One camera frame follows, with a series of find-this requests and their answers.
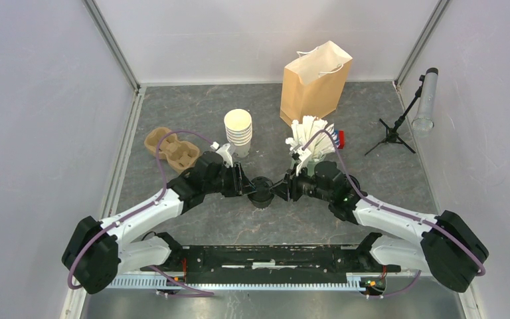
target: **red object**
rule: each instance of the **red object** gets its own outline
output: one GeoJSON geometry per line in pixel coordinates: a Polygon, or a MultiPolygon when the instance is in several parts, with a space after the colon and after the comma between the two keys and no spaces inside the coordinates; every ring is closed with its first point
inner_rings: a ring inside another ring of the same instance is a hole
{"type": "Polygon", "coordinates": [[[339,137],[339,149],[342,150],[345,147],[345,133],[344,131],[339,131],[337,133],[337,136],[339,137]]]}

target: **black cap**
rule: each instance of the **black cap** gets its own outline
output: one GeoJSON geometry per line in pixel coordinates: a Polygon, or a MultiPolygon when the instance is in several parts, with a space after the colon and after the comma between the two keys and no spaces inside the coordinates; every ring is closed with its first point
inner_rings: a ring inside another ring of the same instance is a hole
{"type": "Polygon", "coordinates": [[[428,74],[428,73],[435,73],[435,74],[439,75],[439,70],[437,68],[429,68],[427,70],[427,72],[425,72],[425,74],[428,74]]]}

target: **gray floor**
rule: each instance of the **gray floor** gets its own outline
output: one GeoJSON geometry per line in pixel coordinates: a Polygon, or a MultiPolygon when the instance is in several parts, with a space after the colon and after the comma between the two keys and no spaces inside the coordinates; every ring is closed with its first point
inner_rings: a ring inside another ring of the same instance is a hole
{"type": "MultiPolygon", "coordinates": [[[[231,109],[249,110],[253,118],[250,155],[241,159],[248,177],[282,178],[290,164],[284,140],[292,134],[278,116],[280,84],[174,86],[146,90],[118,211],[132,207],[161,187],[154,157],[145,150],[146,135],[158,126],[188,129],[224,143],[224,115],[231,109]]],[[[326,117],[344,130],[342,156],[363,190],[388,203],[435,213],[419,157],[401,145],[382,145],[364,153],[384,136],[378,118],[393,123],[402,112],[389,82],[348,82],[339,107],[326,117]]],[[[409,127],[400,133],[414,147],[409,127]]],[[[208,150],[198,138],[180,135],[208,150]]],[[[337,161],[333,154],[328,160],[337,161]]],[[[165,163],[169,178],[177,176],[165,163]]],[[[189,245],[359,243],[370,231],[341,222],[327,204],[310,198],[286,203],[275,198],[267,209],[255,209],[247,198],[210,195],[205,202],[176,219],[153,228],[167,231],[189,245]]],[[[395,278],[391,289],[408,278],[395,278]]],[[[408,294],[377,304],[359,294],[334,292],[219,292],[217,298],[169,300],[146,290],[106,290],[90,296],[85,318],[461,318],[457,294],[429,278],[408,294]]]]}

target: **gray tabletop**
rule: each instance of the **gray tabletop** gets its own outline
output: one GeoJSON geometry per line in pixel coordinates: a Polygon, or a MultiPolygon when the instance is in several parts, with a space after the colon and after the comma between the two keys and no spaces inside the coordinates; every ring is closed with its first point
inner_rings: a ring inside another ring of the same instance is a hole
{"type": "MultiPolygon", "coordinates": [[[[193,130],[221,144],[226,142],[224,115],[234,108],[248,110],[253,119],[250,155],[239,159],[247,176],[282,178],[290,165],[284,143],[292,131],[279,118],[281,84],[225,86],[166,86],[148,88],[141,108],[118,212],[138,204],[162,185],[155,158],[143,141],[153,129],[193,130]]],[[[361,188],[376,198],[407,209],[435,213],[419,157],[402,145],[381,145],[364,153],[384,137],[378,119],[393,123],[402,113],[398,96],[389,82],[348,82],[337,110],[325,119],[345,131],[341,154],[361,188]]],[[[414,147],[407,124],[402,138],[414,147]]],[[[186,134],[201,150],[206,142],[186,134]]],[[[335,160],[329,154],[327,160],[335,160]]],[[[177,174],[163,163],[169,179],[177,174]]],[[[271,206],[257,209],[245,197],[209,195],[203,204],[186,214],[153,228],[167,231],[185,245],[358,243],[373,229],[336,219],[327,203],[302,197],[285,202],[275,197],[271,206]]]]}

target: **stack of paper cups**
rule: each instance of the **stack of paper cups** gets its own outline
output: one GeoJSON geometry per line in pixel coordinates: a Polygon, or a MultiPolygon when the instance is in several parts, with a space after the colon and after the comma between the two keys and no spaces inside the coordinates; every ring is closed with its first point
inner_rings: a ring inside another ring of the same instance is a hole
{"type": "Polygon", "coordinates": [[[224,125],[228,141],[236,146],[235,154],[240,158],[246,157],[253,136],[249,112],[239,108],[229,111],[224,117],[224,125]]]}

